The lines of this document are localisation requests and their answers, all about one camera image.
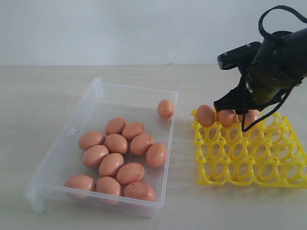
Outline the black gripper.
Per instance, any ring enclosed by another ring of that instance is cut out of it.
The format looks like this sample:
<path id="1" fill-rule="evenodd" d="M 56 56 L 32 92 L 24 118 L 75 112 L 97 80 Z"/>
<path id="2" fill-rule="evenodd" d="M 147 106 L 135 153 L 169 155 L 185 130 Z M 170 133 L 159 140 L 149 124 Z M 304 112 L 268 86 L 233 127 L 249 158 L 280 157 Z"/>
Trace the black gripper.
<path id="1" fill-rule="evenodd" d="M 249 110 L 262 111 L 265 108 L 283 104 L 288 97 L 288 90 L 262 82 L 255 75 L 246 71 L 237 87 L 225 96 L 213 102 L 217 112 L 234 110 L 237 115 L 248 114 Z"/>

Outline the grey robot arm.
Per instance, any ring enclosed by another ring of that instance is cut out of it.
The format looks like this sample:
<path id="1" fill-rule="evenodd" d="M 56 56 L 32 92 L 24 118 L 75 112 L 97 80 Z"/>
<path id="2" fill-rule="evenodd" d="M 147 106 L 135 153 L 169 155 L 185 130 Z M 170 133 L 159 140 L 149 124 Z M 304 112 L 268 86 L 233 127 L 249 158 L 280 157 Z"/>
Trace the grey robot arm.
<path id="1" fill-rule="evenodd" d="M 277 31 L 275 44 L 265 38 L 227 51 L 217 57 L 221 70 L 238 68 L 239 84 L 213 103 L 217 112 L 262 111 L 279 103 L 282 96 L 302 83 L 307 76 L 307 31 Z"/>

